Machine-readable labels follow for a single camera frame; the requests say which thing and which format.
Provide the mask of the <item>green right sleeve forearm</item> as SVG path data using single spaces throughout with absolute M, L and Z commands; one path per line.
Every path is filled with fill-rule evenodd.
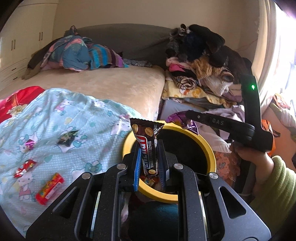
M 286 167 L 280 156 L 272 158 L 274 168 L 250 207 L 274 235 L 295 205 L 295 172 Z

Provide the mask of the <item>right hand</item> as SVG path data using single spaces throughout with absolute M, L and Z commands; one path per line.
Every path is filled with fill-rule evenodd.
M 255 165 L 255 185 L 253 194 L 257 196 L 261 191 L 264 183 L 268 180 L 273 172 L 274 162 L 267 153 L 244 147 L 237 142 L 230 146 L 230 150 L 235 152 L 241 159 L 249 161 Z

